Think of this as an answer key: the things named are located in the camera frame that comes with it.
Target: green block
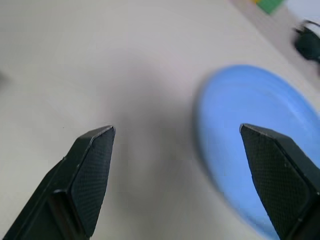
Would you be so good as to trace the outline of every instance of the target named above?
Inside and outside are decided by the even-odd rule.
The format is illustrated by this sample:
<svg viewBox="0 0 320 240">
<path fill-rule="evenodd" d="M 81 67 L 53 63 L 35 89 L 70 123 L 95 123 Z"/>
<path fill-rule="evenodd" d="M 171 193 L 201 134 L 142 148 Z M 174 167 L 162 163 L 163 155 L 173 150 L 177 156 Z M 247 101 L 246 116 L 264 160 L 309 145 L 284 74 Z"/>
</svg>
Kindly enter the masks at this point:
<svg viewBox="0 0 320 240">
<path fill-rule="evenodd" d="M 285 0 L 260 0 L 257 5 L 267 14 L 271 14 Z"/>
</svg>

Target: table surface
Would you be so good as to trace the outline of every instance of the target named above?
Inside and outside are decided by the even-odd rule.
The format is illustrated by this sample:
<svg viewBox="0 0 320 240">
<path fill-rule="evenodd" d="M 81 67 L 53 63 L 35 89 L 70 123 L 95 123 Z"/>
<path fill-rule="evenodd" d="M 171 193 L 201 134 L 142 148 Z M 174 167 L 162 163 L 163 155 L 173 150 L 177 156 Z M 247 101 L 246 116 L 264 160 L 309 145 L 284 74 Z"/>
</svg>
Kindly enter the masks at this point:
<svg viewBox="0 0 320 240">
<path fill-rule="evenodd" d="M 320 94 L 225 0 L 5 0 L 0 8 L 0 237 L 79 135 L 113 124 L 94 240 L 257 239 L 199 164 L 208 75 L 252 64 Z"/>
</svg>

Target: black object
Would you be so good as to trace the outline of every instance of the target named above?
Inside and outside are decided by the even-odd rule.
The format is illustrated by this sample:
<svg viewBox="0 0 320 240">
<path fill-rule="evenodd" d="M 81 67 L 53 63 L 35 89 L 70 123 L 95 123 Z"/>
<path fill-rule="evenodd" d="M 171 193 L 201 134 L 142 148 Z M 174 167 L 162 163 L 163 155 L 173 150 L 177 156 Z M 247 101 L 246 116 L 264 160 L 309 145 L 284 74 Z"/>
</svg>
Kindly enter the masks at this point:
<svg viewBox="0 0 320 240">
<path fill-rule="evenodd" d="M 115 129 L 89 131 L 43 178 L 5 240 L 87 240 L 106 193 Z"/>
<path fill-rule="evenodd" d="M 320 239 L 320 170 L 288 136 L 250 124 L 240 133 L 255 189 L 281 240 Z"/>
<path fill-rule="evenodd" d="M 320 27 L 320 24 L 305 20 L 301 24 L 301 29 L 295 29 L 298 33 L 294 41 L 295 49 L 306 59 L 320 63 L 320 37 L 307 28 L 307 25 L 315 25 Z"/>
</svg>

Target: white table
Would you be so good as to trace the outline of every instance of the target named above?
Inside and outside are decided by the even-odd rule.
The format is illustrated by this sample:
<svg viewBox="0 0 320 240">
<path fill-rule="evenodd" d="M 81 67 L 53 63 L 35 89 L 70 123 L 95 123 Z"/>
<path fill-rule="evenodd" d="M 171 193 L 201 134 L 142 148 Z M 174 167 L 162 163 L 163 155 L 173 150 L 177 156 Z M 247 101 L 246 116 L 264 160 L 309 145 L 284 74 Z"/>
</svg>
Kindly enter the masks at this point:
<svg viewBox="0 0 320 240">
<path fill-rule="evenodd" d="M 253 64 L 320 95 L 225 0 L 8 0 L 0 7 L 0 237 L 84 132 L 117 130 L 92 239 L 262 239 L 199 165 L 193 103 Z"/>
</svg>

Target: blue plate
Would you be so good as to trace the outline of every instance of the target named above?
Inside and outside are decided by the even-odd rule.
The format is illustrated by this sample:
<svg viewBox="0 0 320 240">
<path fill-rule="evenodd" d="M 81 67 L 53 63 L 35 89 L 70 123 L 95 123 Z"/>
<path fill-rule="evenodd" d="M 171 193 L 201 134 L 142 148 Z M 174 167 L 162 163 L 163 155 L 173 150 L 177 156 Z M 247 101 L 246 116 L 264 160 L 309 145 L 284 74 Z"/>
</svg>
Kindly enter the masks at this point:
<svg viewBox="0 0 320 240">
<path fill-rule="evenodd" d="M 320 118 L 283 79 L 249 65 L 225 68 L 204 86 L 196 109 L 198 146 L 226 200 L 258 232 L 279 239 L 251 178 L 242 123 L 291 137 L 320 167 Z"/>
</svg>

